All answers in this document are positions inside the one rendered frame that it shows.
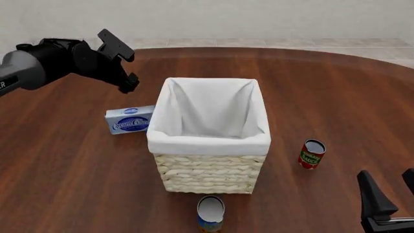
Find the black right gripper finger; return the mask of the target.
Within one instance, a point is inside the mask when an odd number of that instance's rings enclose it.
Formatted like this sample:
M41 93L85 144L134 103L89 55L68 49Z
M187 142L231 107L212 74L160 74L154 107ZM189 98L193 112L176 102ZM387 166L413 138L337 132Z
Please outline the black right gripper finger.
M381 191L371 174L362 170L356 177L362 202L361 218L391 219L398 207Z
M414 195L414 168L408 168L402 174L402 178L410 192Z

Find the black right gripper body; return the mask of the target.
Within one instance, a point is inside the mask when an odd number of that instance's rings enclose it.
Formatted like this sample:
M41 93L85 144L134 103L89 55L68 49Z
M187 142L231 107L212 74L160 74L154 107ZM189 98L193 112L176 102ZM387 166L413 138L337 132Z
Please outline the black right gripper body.
M361 213L365 233L414 233L414 217L368 216Z

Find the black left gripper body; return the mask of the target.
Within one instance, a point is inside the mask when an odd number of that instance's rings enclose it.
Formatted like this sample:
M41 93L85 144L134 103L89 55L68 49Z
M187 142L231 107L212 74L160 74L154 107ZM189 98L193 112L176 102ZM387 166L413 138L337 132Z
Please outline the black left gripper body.
M109 75L109 83L118 87L121 93L132 93L140 81L135 73L127 74L123 67L117 67Z

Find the blue cream cheese box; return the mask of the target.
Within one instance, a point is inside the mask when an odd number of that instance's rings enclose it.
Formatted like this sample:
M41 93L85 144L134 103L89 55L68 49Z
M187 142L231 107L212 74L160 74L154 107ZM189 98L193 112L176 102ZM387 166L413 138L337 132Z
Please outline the blue cream cheese box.
M154 105L107 110L105 120L112 135L147 131L154 110Z

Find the wicker basket with white liner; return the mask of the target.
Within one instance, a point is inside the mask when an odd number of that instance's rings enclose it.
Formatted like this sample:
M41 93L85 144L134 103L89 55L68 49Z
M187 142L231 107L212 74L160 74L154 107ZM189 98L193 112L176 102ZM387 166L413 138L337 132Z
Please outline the wicker basket with white liner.
M270 144L255 79L168 78L147 130L168 192L251 194Z

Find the black plate on short stalk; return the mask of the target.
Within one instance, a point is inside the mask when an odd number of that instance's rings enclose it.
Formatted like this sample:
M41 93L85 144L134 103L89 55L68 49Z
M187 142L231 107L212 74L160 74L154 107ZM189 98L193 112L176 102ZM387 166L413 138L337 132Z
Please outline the black plate on short stalk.
M97 51L109 60L121 58L127 62L134 61L134 50L106 28L98 33L98 38L100 38L102 44L99 46Z

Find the red tomato sauce can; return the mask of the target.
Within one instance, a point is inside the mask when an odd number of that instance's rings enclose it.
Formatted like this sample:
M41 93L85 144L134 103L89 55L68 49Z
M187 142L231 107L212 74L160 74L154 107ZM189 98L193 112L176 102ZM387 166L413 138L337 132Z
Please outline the red tomato sauce can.
M308 139L303 143L298 162L303 168L314 170L318 167L325 152L326 147L322 142L316 139Z

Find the blue and yellow labelled can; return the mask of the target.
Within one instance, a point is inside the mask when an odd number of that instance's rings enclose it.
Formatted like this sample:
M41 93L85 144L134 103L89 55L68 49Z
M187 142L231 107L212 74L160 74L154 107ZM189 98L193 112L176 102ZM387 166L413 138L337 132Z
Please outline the blue and yellow labelled can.
M197 222L202 233L221 233L225 205L214 195L206 195L197 203Z

